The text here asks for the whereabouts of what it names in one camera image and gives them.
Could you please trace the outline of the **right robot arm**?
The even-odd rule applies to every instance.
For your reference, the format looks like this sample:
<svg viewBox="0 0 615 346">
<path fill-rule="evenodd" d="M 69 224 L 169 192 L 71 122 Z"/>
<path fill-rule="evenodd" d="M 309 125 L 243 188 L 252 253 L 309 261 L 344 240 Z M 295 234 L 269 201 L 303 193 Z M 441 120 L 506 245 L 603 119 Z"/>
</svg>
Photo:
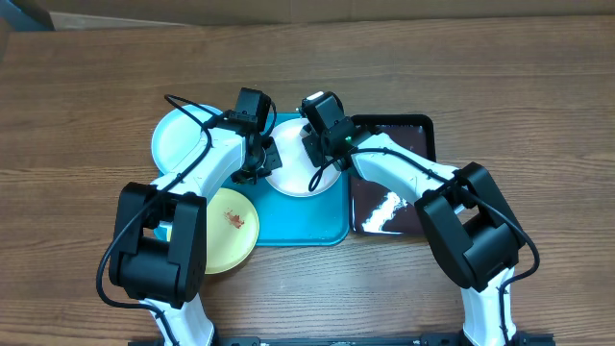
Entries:
<svg viewBox="0 0 615 346">
<path fill-rule="evenodd" d="M 379 125 L 347 116 L 330 91 L 305 98 L 298 112 L 308 121 L 304 145 L 317 169 L 308 188 L 333 167 L 411 204 L 436 262 L 461 288 L 465 339 L 510 344 L 516 327 L 507 289 L 528 240 L 490 173 L 475 162 L 455 168 L 411 152 Z"/>
</svg>

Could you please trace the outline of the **yellow plate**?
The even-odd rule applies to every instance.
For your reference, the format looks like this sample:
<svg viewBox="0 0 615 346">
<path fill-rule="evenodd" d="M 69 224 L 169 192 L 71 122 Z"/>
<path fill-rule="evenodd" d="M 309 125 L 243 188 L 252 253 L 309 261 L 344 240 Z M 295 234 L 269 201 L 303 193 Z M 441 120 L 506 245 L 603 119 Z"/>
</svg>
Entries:
<svg viewBox="0 0 615 346">
<path fill-rule="evenodd" d="M 227 272 L 245 261 L 254 250 L 259 218 L 243 194 L 220 188 L 207 207 L 207 250 L 200 271 L 206 275 Z"/>
</svg>

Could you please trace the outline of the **white pink plate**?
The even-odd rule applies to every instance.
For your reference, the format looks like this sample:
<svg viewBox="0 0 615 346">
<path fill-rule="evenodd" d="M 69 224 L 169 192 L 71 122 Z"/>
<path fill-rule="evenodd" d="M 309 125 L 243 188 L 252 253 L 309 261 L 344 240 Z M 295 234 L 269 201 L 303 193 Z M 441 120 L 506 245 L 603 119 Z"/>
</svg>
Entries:
<svg viewBox="0 0 615 346">
<path fill-rule="evenodd" d="M 310 197 L 320 194 L 332 187 L 341 176 L 334 167 L 329 166 L 323 172 L 318 186 L 308 190 L 311 178 L 317 171 L 306 153 L 300 135 L 308 121 L 305 118 L 285 120 L 277 125 L 272 137 L 276 143 L 282 166 L 266 177 L 267 182 L 277 191 L 291 197 Z"/>
</svg>

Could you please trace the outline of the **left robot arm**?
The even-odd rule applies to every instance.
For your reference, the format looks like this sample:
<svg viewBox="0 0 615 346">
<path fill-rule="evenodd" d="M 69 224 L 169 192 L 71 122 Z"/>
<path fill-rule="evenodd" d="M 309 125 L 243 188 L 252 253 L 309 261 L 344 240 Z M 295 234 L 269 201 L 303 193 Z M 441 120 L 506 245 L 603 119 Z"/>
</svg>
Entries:
<svg viewBox="0 0 615 346">
<path fill-rule="evenodd" d="M 207 205 L 227 179 L 255 184 L 281 167 L 271 133 L 275 103 L 242 88 L 233 109 L 195 121 L 195 147 L 149 185 L 121 190 L 113 239 L 100 260 L 100 299 L 149 311 L 160 345 L 212 345 L 216 332 L 199 297 L 207 263 Z"/>
</svg>

